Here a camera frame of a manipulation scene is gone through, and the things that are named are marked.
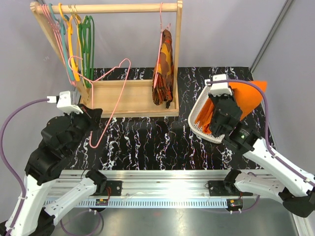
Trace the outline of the orange trousers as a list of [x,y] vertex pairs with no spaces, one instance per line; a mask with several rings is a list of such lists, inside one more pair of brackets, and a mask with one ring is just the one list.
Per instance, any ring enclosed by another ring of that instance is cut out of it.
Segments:
[[[249,85],[237,82],[236,80],[230,80],[228,85],[232,89],[235,96],[237,105],[242,110],[240,120],[243,120],[248,114],[259,106],[263,100],[260,92],[253,87],[253,85],[260,88],[263,92],[266,91],[268,83],[266,81],[250,81]],[[195,122],[199,122],[199,126],[202,127],[202,131],[206,134],[212,134],[209,130],[210,121],[212,118],[214,105],[210,98],[207,99],[202,110],[200,111]]]

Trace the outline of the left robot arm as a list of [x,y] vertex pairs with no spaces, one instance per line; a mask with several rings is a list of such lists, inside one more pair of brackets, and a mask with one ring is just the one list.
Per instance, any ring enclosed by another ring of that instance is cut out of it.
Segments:
[[102,109],[89,109],[83,104],[78,107],[80,112],[52,118],[41,131],[42,140],[25,167],[24,190],[11,217],[0,224],[2,236],[49,236],[60,220],[83,199],[105,193],[106,176],[98,170],[90,170],[62,197],[49,205],[44,204],[82,139],[99,127]]

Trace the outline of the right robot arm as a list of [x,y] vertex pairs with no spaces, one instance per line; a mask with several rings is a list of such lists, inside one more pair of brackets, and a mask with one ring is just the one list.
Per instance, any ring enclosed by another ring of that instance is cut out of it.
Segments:
[[231,170],[223,181],[229,195],[248,192],[273,199],[291,213],[306,218],[315,210],[315,177],[276,152],[261,135],[241,122],[241,109],[234,96],[209,95],[214,112],[210,122],[212,134],[223,135],[226,148],[267,170],[275,180],[262,179]]

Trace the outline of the camouflage patterned trousers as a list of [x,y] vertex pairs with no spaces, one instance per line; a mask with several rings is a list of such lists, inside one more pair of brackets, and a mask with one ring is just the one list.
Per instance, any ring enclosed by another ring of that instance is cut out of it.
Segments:
[[152,99],[157,106],[166,103],[167,109],[173,101],[174,64],[171,32],[162,32],[158,63],[154,68]]

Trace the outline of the green hanger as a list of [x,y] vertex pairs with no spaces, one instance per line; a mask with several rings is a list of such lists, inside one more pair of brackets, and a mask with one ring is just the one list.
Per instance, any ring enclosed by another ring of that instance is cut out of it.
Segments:
[[78,26],[79,38],[81,42],[81,54],[82,54],[82,75],[87,79],[91,79],[91,55],[93,55],[92,44],[94,44],[94,37],[92,33],[94,31],[94,24],[92,16],[86,15],[83,22]]
[[85,16],[79,31],[83,76],[92,81],[94,79],[95,23],[91,15]]

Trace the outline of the yellow hanger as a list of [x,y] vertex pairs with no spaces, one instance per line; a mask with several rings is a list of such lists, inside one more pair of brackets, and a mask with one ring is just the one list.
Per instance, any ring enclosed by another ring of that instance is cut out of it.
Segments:
[[[78,14],[72,14],[73,20],[75,22],[76,25],[76,33],[77,33],[77,46],[76,46],[76,53],[78,57],[82,57],[81,54],[81,42],[80,42],[80,38],[79,38],[79,24],[81,23],[81,17]],[[76,59],[76,63],[78,65],[78,72],[81,72],[82,69],[82,61],[79,59]]]
[[67,59],[67,70],[69,73],[72,73],[70,76],[71,81],[79,82],[80,77],[78,75],[78,66],[74,60],[74,54],[73,54],[73,47],[72,47],[72,35],[73,35],[73,26],[72,26],[72,20],[73,17],[70,18],[63,13],[62,10],[62,4],[58,3],[59,13],[63,19],[63,21],[66,23],[66,33],[67,33],[67,41],[68,41],[68,59]]

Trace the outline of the teal hanger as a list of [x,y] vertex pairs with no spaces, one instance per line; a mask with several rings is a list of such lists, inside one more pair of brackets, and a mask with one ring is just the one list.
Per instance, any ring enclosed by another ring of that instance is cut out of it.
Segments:
[[53,12],[51,3],[49,3],[48,6],[49,6],[50,12],[52,13],[53,19],[55,21],[57,21],[59,26],[60,26],[60,35],[61,35],[61,43],[62,43],[64,64],[65,64],[65,68],[66,68],[66,72],[67,72],[69,81],[70,81],[71,85],[74,86],[75,85],[75,78],[74,78],[73,73],[70,70],[70,66],[68,65],[69,57],[68,57],[68,53],[67,53],[68,51],[67,51],[67,47],[66,47],[66,43],[65,43],[65,37],[64,37],[64,35],[66,33],[66,28],[65,28],[65,25],[64,25],[64,21],[63,21],[63,18],[57,19],[55,17],[55,14]]

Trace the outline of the wooden clothes rack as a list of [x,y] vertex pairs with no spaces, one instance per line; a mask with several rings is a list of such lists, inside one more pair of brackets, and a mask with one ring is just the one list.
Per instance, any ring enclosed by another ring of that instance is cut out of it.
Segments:
[[[62,10],[69,18],[72,14],[105,14],[105,13],[150,13],[159,12],[160,3],[140,4],[90,4],[63,6]],[[41,4],[34,1],[30,3],[30,9],[41,26],[44,34],[62,62],[53,30],[43,14]],[[52,6],[57,19],[61,18],[58,5]],[[176,13],[174,79],[177,79],[179,47],[181,37],[183,2],[164,3],[162,12]],[[152,99],[153,79],[149,80],[114,80],[105,81],[103,76],[91,81],[81,75],[79,82],[75,82],[75,88],[81,95],[80,102],[88,108],[101,108],[102,118],[135,118],[135,117],[176,117],[179,114],[178,88],[173,88],[174,99],[170,108],[157,106]]]

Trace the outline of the white perforated plastic basket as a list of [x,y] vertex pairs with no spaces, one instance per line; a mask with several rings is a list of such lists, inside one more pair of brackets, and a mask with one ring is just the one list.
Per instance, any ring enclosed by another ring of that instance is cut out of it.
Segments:
[[224,95],[224,94],[232,95],[233,94],[232,89],[230,88],[228,83],[225,83],[225,85],[222,85],[222,86],[215,85],[214,89],[211,89],[211,85],[205,86],[201,94],[199,95],[197,101],[195,102],[193,109],[190,112],[188,123],[189,123],[191,131],[199,139],[203,139],[214,144],[220,144],[224,138],[224,135],[227,134],[228,131],[223,131],[222,135],[218,137],[214,137],[212,134],[204,133],[202,131],[202,127],[199,126],[199,122],[195,122],[204,104],[209,98],[208,94],[211,94],[212,92],[214,92],[214,95]]

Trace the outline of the aluminium mounting rail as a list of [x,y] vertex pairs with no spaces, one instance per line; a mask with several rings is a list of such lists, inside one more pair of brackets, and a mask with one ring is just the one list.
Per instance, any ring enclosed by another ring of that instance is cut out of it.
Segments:
[[90,208],[227,208],[243,200],[243,210],[261,200],[253,191],[229,194],[223,186],[228,170],[102,171],[110,192],[84,196],[78,207]]

